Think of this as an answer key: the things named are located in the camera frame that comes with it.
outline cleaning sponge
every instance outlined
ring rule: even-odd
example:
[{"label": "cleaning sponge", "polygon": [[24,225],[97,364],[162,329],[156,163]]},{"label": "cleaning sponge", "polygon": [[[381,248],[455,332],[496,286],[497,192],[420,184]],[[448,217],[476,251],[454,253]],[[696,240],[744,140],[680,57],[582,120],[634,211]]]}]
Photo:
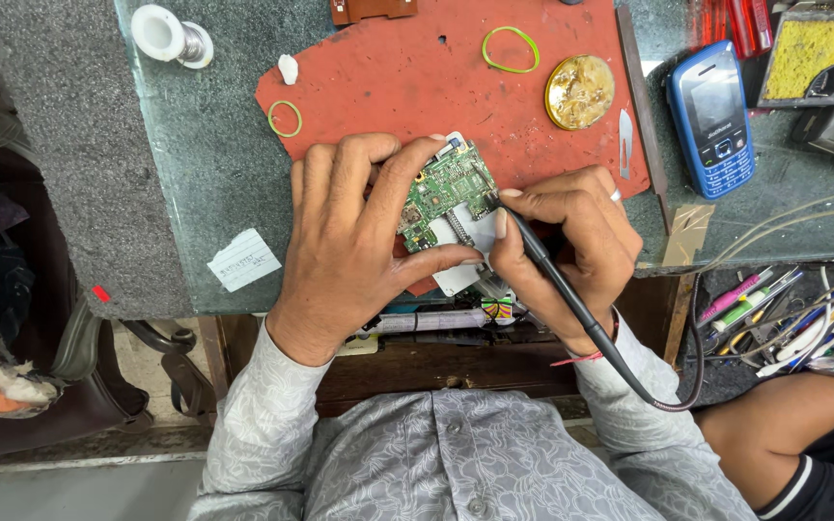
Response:
[{"label": "cleaning sponge", "polygon": [[806,88],[834,65],[834,20],[783,23],[764,99],[804,97]]}]

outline spring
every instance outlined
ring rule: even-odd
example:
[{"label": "spring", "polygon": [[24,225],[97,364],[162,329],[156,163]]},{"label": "spring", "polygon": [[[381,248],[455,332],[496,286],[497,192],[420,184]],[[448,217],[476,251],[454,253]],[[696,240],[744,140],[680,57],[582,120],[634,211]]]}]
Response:
[{"label": "spring", "polygon": [[474,246],[474,241],[469,234],[465,232],[465,228],[462,228],[462,223],[459,222],[459,219],[456,217],[456,212],[452,211],[452,208],[446,210],[446,222],[449,223],[449,227],[452,228],[452,232],[456,234],[456,238],[459,240],[459,243],[465,246]]}]

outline gray patterned shirt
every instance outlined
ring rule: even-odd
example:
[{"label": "gray patterned shirt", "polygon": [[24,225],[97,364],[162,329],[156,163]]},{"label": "gray patterned shirt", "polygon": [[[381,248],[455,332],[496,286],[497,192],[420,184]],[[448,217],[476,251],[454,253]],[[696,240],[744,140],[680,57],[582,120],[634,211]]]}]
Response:
[{"label": "gray patterned shirt", "polygon": [[[678,377],[622,320],[616,345],[654,396],[678,401]],[[295,363],[263,327],[219,404],[189,518],[756,519],[689,412],[650,407],[606,360],[575,365],[619,478],[519,392],[380,395],[318,421],[329,363]]]}]

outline red sticker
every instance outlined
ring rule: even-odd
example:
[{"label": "red sticker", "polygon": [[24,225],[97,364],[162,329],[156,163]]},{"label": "red sticker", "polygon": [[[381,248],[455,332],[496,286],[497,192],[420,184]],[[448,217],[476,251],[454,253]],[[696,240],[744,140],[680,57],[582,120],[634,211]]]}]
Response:
[{"label": "red sticker", "polygon": [[103,290],[101,286],[96,286],[95,288],[92,288],[92,292],[96,294],[96,297],[98,297],[99,301],[101,302],[108,302],[111,300],[109,294],[105,290]]}]

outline blue feature phone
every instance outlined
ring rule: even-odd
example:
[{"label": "blue feature phone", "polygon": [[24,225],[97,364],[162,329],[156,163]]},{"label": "blue feature phone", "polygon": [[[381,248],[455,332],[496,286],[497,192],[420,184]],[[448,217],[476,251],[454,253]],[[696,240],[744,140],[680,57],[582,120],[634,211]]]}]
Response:
[{"label": "blue feature phone", "polygon": [[666,84],[694,189],[715,199],[748,181],[755,161],[732,41],[703,47],[674,67]]}]

